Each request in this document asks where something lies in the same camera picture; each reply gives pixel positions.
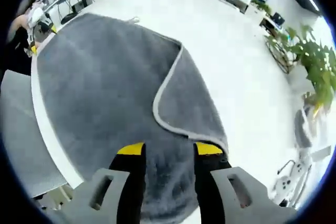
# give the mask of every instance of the green plant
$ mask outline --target green plant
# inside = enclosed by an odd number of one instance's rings
[[[268,4],[266,4],[265,2],[262,2],[260,0],[251,0],[251,2],[253,4],[255,4],[255,6],[259,9],[259,10],[264,10],[266,13],[268,13],[269,15],[271,15],[272,9],[271,7],[269,7]]]
[[[285,73],[289,73],[295,64],[302,64],[316,92],[308,100],[317,108],[322,105],[329,108],[336,92],[334,50],[321,42],[318,44],[310,26],[301,26],[301,35],[292,28],[286,32],[277,33],[276,37],[267,36],[266,45]]]

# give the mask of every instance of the person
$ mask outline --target person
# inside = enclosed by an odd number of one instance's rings
[[[26,53],[29,46],[27,13],[37,1],[39,0],[22,0],[18,7],[15,18],[8,29],[4,53],[0,57],[1,75],[9,69],[30,76],[32,59]]]

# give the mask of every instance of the computer monitor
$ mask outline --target computer monitor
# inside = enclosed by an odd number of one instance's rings
[[[281,26],[285,22],[285,20],[278,13],[275,13],[273,15],[272,20],[279,26]]]

